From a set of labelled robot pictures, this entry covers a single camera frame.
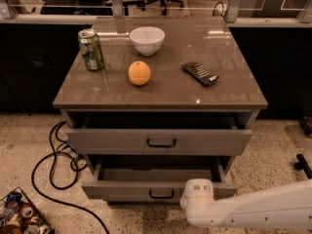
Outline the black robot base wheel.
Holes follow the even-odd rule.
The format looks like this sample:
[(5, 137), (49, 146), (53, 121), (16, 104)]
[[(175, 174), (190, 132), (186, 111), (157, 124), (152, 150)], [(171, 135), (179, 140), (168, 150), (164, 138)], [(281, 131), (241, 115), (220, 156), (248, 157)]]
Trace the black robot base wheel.
[(307, 161), (305, 160), (304, 156), (302, 154), (296, 155), (297, 161), (294, 163), (294, 168), (297, 171), (304, 171), (306, 176), (311, 179), (312, 178), (312, 169), (309, 167)]

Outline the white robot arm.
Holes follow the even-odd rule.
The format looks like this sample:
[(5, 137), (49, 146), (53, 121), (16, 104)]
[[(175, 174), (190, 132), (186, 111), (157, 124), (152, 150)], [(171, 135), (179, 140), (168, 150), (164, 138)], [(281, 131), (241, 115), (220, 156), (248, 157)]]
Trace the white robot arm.
[(216, 200), (208, 179), (189, 179), (180, 198), (197, 227), (312, 228), (312, 180)]

